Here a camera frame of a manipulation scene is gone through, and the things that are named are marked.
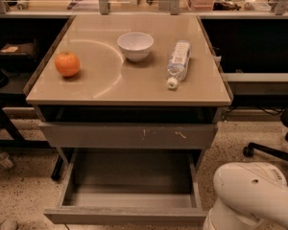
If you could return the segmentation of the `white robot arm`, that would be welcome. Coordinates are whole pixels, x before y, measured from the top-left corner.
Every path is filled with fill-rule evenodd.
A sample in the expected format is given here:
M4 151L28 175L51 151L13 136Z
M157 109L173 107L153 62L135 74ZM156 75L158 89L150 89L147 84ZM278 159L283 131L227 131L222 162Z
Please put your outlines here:
M204 230L254 230L264 219L288 230L288 185L276 166L227 163L214 174L217 199Z

